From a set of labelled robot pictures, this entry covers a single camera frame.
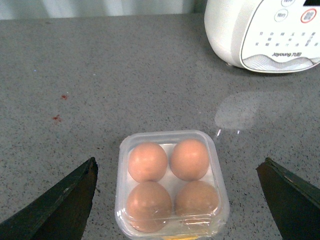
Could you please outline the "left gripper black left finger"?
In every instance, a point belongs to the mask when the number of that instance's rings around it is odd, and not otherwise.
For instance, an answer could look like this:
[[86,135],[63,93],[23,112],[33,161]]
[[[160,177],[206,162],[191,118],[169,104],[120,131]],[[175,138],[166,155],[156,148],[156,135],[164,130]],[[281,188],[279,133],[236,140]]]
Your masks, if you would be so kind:
[[80,240],[98,178],[91,157],[44,194],[0,224],[2,240]]

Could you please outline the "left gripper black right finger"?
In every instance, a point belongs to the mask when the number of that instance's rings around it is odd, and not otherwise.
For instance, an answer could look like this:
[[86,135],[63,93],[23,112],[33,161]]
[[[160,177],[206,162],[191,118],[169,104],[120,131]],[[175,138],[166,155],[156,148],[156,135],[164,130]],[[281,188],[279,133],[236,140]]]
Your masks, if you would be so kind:
[[284,240],[320,238],[320,189],[267,157],[257,175]]

